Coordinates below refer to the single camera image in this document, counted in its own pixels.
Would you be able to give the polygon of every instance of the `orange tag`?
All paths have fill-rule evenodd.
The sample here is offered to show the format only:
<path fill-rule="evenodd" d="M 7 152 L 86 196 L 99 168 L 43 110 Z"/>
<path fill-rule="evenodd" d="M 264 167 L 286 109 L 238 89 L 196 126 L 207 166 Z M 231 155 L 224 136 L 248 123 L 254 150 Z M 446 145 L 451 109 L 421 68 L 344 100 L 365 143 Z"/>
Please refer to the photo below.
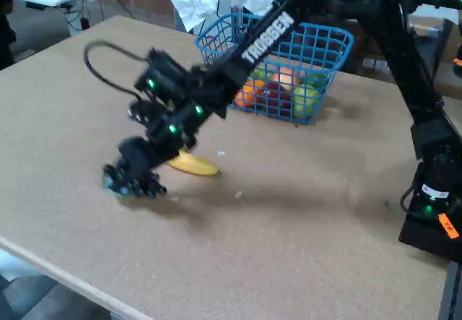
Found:
<path fill-rule="evenodd" d="M 449 221 L 449 218 L 445 213 L 439 214 L 438 220 L 441 222 L 441 225 L 446 230 L 450 239 L 454 239 L 459 236 L 459 232 L 457 232 L 456 228 L 453 226 L 452 222 Z"/>

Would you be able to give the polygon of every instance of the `green apple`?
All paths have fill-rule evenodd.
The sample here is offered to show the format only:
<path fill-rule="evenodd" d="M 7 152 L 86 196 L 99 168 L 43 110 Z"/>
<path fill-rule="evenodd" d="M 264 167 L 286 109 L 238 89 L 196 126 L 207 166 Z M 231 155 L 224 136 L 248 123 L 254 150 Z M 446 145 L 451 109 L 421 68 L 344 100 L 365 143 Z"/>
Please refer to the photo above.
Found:
<path fill-rule="evenodd" d="M 328 81 L 327 74 L 313 72 L 313 73 L 308 73 L 306 83 L 308 85 L 311 85 L 312 87 L 315 87 L 316 89 L 320 89 L 324 85 L 326 85 L 327 81 Z"/>
<path fill-rule="evenodd" d="M 313 106 L 318 102 L 319 91 L 311 85 L 306 87 L 296 87 L 294 94 L 294 116 L 295 118 L 304 118 L 313 111 Z"/>
<path fill-rule="evenodd" d="M 254 79 L 266 79 L 266 72 L 264 69 L 256 69 L 250 77 Z"/>

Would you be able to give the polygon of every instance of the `floor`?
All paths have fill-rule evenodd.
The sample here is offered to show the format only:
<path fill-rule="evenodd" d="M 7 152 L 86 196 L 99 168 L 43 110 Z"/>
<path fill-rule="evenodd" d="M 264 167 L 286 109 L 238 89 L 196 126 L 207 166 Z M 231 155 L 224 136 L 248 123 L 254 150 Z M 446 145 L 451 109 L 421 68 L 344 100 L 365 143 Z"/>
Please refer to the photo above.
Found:
<path fill-rule="evenodd" d="M 82 7 L 83 0 L 77 5 Z M 135 18 L 174 28 L 174 16 L 153 15 L 142 10 L 131 10 Z M 116 1 L 103 4 L 105 19 L 113 15 L 130 15 Z M 86 1 L 84 15 L 95 25 L 102 20 L 96 0 Z M 69 37 L 62 9 L 38 11 L 27 8 L 22 1 L 14 2 L 14 11 L 8 16 L 17 42 L 11 46 L 17 61 L 39 52 Z M 95 303 L 74 293 L 46 276 L 21 277 L 8 283 L 0 277 L 0 320 L 109 320 L 119 319 Z M 2 307 L 10 308 L 8 317 Z"/>
<path fill-rule="evenodd" d="M 77 2 L 79 8 L 81 8 L 82 2 L 83 0 Z M 169 28 L 175 27 L 173 15 L 165 16 L 138 9 L 130 10 L 138 20 Z M 114 15 L 131 17 L 116 1 L 103 3 L 103 14 L 105 19 Z M 85 2 L 84 15 L 89 19 L 90 25 L 97 24 L 102 20 L 100 5 L 97 0 Z M 38 11 L 27 8 L 25 2 L 16 0 L 13 13 L 8 16 L 8 20 L 17 34 L 17 42 L 11 47 L 13 54 L 21 54 L 30 49 L 41 51 L 69 37 L 63 9 L 48 8 Z"/>

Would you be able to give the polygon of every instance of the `table edge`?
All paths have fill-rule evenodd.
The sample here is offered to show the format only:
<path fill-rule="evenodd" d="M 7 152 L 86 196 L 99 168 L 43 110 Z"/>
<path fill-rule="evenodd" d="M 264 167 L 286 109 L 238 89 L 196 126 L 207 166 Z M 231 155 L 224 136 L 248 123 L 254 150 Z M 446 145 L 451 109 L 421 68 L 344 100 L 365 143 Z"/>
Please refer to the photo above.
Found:
<path fill-rule="evenodd" d="M 0 248 L 24 262 L 31 264 L 43 274 L 48 275 L 57 282 L 60 282 L 76 293 L 83 295 L 96 304 L 112 311 L 116 315 L 122 316 L 126 320 L 152 320 L 152 318 L 149 318 L 140 311 L 137 311 L 135 308 L 121 302 L 101 290 L 98 290 L 96 287 L 78 279 L 71 273 L 58 268 L 44 259 L 41 259 L 27 249 L 9 241 L 1 235 Z"/>

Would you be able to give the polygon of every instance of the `tan table surface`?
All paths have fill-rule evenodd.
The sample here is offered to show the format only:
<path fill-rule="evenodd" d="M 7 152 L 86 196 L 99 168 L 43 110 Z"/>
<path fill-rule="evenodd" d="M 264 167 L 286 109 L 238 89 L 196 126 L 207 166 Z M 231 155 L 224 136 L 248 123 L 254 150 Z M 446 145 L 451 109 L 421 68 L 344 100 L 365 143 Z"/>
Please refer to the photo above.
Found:
<path fill-rule="evenodd" d="M 100 38 L 201 60 L 192 36 L 118 17 L 1 72 L 0 247 L 128 319 L 436 319 L 446 262 L 398 242 L 416 161 L 397 87 L 339 74 L 300 128 L 213 118 L 196 154 L 220 178 L 164 167 L 168 196 L 121 201 L 101 167 L 143 130 L 84 67 Z M 126 86 L 143 68 L 92 62 Z"/>

